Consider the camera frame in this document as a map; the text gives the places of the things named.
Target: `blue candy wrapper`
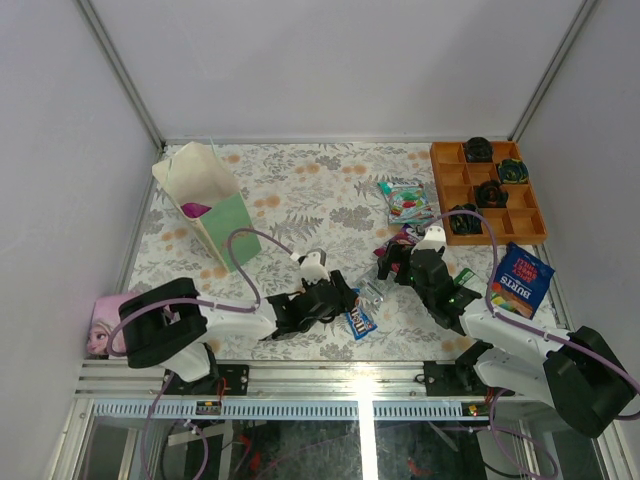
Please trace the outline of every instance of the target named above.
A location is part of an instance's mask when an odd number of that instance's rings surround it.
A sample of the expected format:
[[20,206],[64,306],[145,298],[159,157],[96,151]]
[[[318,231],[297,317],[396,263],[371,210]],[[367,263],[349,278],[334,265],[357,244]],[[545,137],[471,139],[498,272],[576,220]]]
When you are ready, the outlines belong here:
[[549,265],[512,242],[498,265],[492,290],[505,300],[501,307],[532,318],[554,273]]
[[[354,292],[360,293],[359,288],[354,288]],[[375,324],[373,320],[369,318],[364,310],[362,309],[362,304],[360,303],[360,299],[356,300],[356,306],[350,312],[345,313],[347,316],[347,323],[351,327],[351,331],[353,332],[353,337],[356,340],[360,340],[367,336],[369,332],[373,332],[378,326]]]

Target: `green and white bag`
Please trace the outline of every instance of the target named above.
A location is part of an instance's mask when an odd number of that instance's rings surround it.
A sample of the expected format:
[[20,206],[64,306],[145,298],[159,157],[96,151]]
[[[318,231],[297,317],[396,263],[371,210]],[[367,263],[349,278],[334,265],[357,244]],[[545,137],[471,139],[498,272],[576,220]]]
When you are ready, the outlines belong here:
[[[175,155],[156,163],[152,172],[209,254],[234,271],[227,239],[237,228],[252,227],[251,218],[238,182],[212,147],[191,142]],[[210,210],[197,218],[189,218],[182,209],[185,204],[202,205]],[[259,252],[260,242],[255,234],[239,234],[234,238],[233,253],[240,264]]]

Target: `table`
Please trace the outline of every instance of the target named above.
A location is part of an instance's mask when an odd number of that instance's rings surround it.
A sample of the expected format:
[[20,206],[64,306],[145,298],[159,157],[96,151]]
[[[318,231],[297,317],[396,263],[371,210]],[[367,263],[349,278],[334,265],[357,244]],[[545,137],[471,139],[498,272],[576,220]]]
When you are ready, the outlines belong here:
[[[374,264],[373,250],[397,231],[387,225],[387,205],[377,182],[418,178],[439,211],[429,147],[427,143],[269,144],[221,145],[215,151],[238,179],[256,229],[300,253],[323,248],[327,267],[340,269],[347,282],[353,282]],[[179,148],[171,146],[166,154]],[[251,297],[239,274],[228,274],[206,253],[161,189],[153,194],[143,228],[131,290],[143,292],[189,276],[203,293]],[[262,252],[247,263],[246,271],[266,295],[296,290],[297,264],[278,247],[261,243]],[[490,247],[450,247],[445,255],[452,275],[466,267],[488,278]],[[241,337],[227,337],[212,342],[212,347],[218,358],[227,360],[421,361],[455,359],[472,343],[440,328],[408,287],[396,288],[373,318],[378,329],[358,341],[340,316],[292,340],[255,346]],[[536,318],[555,326],[548,296]]]

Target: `black coiled item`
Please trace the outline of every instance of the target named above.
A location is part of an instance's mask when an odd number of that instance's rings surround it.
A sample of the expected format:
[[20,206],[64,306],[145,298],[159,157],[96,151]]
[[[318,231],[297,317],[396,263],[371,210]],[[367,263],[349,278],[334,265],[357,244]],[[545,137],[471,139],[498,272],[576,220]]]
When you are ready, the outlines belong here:
[[470,138],[462,148],[469,163],[491,163],[493,161],[493,147],[491,142],[484,137]]
[[509,193],[502,190],[497,180],[489,180],[479,187],[475,187],[476,204],[478,208],[505,208]]
[[[456,205],[451,210],[471,210],[477,212],[478,209],[473,203],[465,203],[464,205]],[[479,235],[482,233],[482,225],[480,219],[461,213],[460,215],[452,215],[449,217],[449,225],[456,235]]]
[[519,158],[506,158],[500,162],[498,175],[502,183],[511,185],[529,183],[529,170]]

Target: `gray wall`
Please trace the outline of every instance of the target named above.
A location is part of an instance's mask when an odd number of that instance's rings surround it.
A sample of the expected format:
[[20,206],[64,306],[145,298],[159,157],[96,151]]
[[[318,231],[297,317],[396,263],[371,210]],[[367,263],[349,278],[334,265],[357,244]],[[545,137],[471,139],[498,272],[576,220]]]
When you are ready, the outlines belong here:
[[40,479],[154,152],[70,0],[0,2],[0,477]]
[[[640,378],[640,2],[601,2],[520,142],[576,324]],[[637,411],[636,399],[628,412]],[[640,421],[624,431],[640,464]]]
[[581,0],[94,0],[168,137],[506,136]]

